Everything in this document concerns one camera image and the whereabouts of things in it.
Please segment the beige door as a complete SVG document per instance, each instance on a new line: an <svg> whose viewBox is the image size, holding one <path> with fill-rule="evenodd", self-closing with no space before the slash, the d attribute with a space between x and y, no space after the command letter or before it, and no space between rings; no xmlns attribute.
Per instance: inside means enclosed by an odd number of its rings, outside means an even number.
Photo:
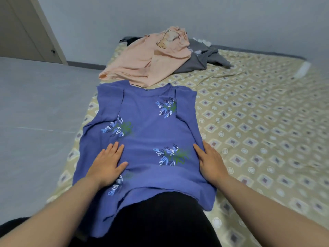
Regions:
<svg viewBox="0 0 329 247"><path fill-rule="evenodd" d="M30 0L0 0L0 57L62 64Z"/></svg>

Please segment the white door frame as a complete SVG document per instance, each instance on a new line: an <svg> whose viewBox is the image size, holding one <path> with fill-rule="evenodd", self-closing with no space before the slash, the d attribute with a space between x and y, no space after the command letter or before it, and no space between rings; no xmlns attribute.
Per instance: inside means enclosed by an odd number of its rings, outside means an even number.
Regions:
<svg viewBox="0 0 329 247"><path fill-rule="evenodd" d="M59 45L58 40L55 37L55 34L44 14L44 11L43 11L39 1L38 0L30 0L30 1L31 1L31 4L33 5L35 12L37 13L41 23L43 24L43 27L47 33L47 36L49 37L50 41L52 42L53 48L55 50L55 54L58 55L58 57L63 65L68 65L66 57Z"/></svg>

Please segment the person's left hand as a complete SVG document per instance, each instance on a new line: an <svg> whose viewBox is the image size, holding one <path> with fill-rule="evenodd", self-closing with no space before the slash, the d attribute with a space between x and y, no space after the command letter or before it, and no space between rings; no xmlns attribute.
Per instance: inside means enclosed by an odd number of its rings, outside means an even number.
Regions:
<svg viewBox="0 0 329 247"><path fill-rule="evenodd" d="M124 150L124 145L119 144L119 160L121 159ZM93 180L97 185L98 190L113 184L119 175L116 175L116 168L119 165L119 160L109 159L109 145L105 149L103 161L96 163L96 159L92 163L86 174L86 178Z"/></svg>

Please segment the peach shirt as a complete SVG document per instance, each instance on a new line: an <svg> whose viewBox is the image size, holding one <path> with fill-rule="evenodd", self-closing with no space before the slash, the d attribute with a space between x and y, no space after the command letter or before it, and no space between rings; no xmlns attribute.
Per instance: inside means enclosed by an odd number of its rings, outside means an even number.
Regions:
<svg viewBox="0 0 329 247"><path fill-rule="evenodd" d="M133 85L151 87L179 69L191 57L184 28L170 27L132 42L100 74L102 81L129 80Z"/></svg>

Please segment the person's left forearm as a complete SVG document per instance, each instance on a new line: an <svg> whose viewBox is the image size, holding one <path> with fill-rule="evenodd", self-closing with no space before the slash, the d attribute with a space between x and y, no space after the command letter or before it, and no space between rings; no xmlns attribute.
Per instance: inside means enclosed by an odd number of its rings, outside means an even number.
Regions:
<svg viewBox="0 0 329 247"><path fill-rule="evenodd" d="M68 247L100 189L94 177L79 180L67 192L0 238L0 247Z"/></svg>

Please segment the person's black trousers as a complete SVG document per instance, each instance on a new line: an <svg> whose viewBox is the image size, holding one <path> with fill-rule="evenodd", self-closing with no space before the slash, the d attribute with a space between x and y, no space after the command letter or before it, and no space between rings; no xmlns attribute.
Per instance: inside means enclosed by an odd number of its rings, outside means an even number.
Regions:
<svg viewBox="0 0 329 247"><path fill-rule="evenodd" d="M179 192L162 192L123 207L102 237L67 247L222 247L198 202Z"/></svg>

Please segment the beige patterned bed sheet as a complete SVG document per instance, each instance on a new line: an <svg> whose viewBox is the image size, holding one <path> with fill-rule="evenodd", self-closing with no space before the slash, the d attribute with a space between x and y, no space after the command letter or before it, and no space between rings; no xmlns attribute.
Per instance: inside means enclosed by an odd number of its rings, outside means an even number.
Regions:
<svg viewBox="0 0 329 247"><path fill-rule="evenodd" d="M302 59L219 50L233 67L173 74L151 88L197 91L204 140L231 176L329 229L329 83Z"/></svg>

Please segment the dark baseboard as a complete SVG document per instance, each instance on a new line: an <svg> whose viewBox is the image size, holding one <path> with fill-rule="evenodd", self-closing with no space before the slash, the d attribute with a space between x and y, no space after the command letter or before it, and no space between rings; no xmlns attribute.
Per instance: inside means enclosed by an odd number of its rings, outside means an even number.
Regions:
<svg viewBox="0 0 329 247"><path fill-rule="evenodd" d="M103 71L106 68L106 65L84 63L84 62L67 61L67 64L68 66L74 66L74 67L80 67L80 68L92 69L92 70L101 70L101 71Z"/></svg>

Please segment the grey garment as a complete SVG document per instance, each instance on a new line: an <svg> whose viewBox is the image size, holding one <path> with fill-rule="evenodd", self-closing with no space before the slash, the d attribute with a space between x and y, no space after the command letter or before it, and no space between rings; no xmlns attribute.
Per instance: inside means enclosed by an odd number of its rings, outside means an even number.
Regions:
<svg viewBox="0 0 329 247"><path fill-rule="evenodd" d="M211 44L206 45L202 41L197 41L189 38L189 47L191 57L181 67L179 67L173 74L187 73L195 70L206 70L207 64L222 66L224 68L231 68L232 64L220 55L217 47Z"/></svg>

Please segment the person's right hand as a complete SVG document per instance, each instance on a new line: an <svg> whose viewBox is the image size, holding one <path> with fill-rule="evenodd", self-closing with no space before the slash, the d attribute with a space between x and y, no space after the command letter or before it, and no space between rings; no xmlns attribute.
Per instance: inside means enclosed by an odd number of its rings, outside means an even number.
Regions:
<svg viewBox="0 0 329 247"><path fill-rule="evenodd" d="M206 141L203 141L206 160L200 164L202 176L217 189L221 189L222 184L229 178L229 173L221 155Z"/></svg>

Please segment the person's right forearm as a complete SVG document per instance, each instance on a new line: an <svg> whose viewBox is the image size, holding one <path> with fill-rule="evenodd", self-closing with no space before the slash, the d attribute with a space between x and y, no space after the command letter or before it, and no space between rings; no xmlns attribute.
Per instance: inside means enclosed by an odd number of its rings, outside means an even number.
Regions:
<svg viewBox="0 0 329 247"><path fill-rule="evenodd" d="M220 190L263 247L329 247L329 230L226 175Z"/></svg>

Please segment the blue leaf-print shirt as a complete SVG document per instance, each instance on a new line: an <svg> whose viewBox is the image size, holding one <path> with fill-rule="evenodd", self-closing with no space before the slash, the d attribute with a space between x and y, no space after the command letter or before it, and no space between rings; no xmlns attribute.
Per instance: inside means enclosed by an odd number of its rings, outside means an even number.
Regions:
<svg viewBox="0 0 329 247"><path fill-rule="evenodd" d="M97 87L99 111L83 127L73 184L85 177L102 149L119 142L125 171L91 203L80 230L103 237L118 212L163 192L193 197L211 211L216 189L200 173L193 144L203 149L195 115L196 92L184 86L147 90L128 80Z"/></svg>

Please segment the white cloth item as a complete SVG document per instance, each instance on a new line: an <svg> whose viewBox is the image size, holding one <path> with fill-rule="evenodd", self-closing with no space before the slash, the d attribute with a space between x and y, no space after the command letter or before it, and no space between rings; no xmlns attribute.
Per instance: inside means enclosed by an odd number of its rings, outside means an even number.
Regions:
<svg viewBox="0 0 329 247"><path fill-rule="evenodd" d="M212 45L212 43L210 41L206 41L204 39L196 39L195 37L193 37L193 40L195 40L195 41L197 41L199 43L203 43L207 47L210 47Z"/></svg>

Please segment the white sheet tag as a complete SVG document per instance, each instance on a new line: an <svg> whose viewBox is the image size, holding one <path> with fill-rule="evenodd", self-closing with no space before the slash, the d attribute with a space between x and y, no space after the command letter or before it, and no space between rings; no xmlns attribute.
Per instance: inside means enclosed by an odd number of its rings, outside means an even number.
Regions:
<svg viewBox="0 0 329 247"><path fill-rule="evenodd" d="M309 71L310 67L311 67L311 63L304 61L300 68L297 70L297 72L294 74L294 78L295 79L300 79L303 78Z"/></svg>

